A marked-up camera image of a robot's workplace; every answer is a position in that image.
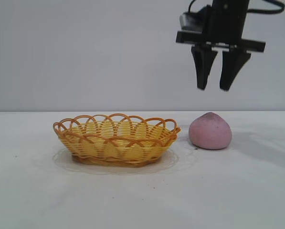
black cable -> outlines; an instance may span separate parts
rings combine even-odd
[[[279,6],[280,9],[278,9],[278,10],[248,9],[247,12],[248,13],[260,13],[260,14],[277,14],[277,13],[281,13],[285,10],[285,4],[280,2],[280,1],[277,1],[277,0],[263,0],[263,1],[271,3],[275,6]]]
[[[191,6],[192,6],[192,4],[193,4],[195,1],[196,1],[196,0],[192,0],[192,1],[190,2],[188,12],[190,12],[190,11],[191,11]]]

white wall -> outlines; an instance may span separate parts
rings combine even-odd
[[[190,46],[175,43],[188,4],[0,0],[0,111],[285,110],[285,12],[249,14],[243,37],[266,41],[265,53],[252,54],[229,92],[218,55],[203,92]]]

plastic basket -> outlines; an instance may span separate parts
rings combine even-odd
[[[102,166],[141,167],[156,162],[177,139],[173,119],[125,114],[81,115],[53,124],[73,160]]]

pink clay ball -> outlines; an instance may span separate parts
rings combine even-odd
[[[209,112],[191,123],[189,139],[200,148],[223,149],[232,141],[232,131],[224,119]]]

white tabletop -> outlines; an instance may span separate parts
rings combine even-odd
[[[0,229],[285,229],[285,112],[217,112],[233,132],[219,151],[188,142],[205,112],[124,113],[178,122],[160,163],[72,162],[53,122],[97,113],[0,113]]]

